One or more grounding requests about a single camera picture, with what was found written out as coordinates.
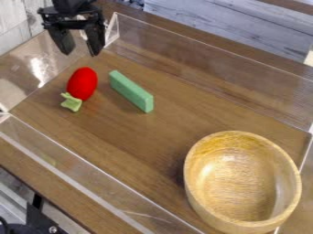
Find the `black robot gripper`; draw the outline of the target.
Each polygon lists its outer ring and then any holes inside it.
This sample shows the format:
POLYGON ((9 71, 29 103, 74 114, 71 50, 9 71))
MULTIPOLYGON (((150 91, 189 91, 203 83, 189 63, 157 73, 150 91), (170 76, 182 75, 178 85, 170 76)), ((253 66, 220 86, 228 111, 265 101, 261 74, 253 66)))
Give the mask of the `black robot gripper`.
POLYGON ((93 56, 98 56, 106 45, 105 16, 96 5, 82 5, 65 11, 55 6, 41 7, 37 11, 43 19, 43 27, 61 51, 69 55, 75 49, 75 40, 70 30, 83 30, 93 56))

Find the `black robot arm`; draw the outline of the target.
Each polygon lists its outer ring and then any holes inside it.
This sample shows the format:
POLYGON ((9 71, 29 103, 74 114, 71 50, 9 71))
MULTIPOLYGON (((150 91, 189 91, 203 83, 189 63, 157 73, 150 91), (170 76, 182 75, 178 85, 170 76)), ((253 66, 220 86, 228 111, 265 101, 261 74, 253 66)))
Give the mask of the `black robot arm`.
POLYGON ((97 56, 106 45, 106 25, 97 0, 51 0, 53 6, 41 7, 43 27, 63 54, 70 55, 77 44, 71 30, 82 30, 92 56, 97 56))

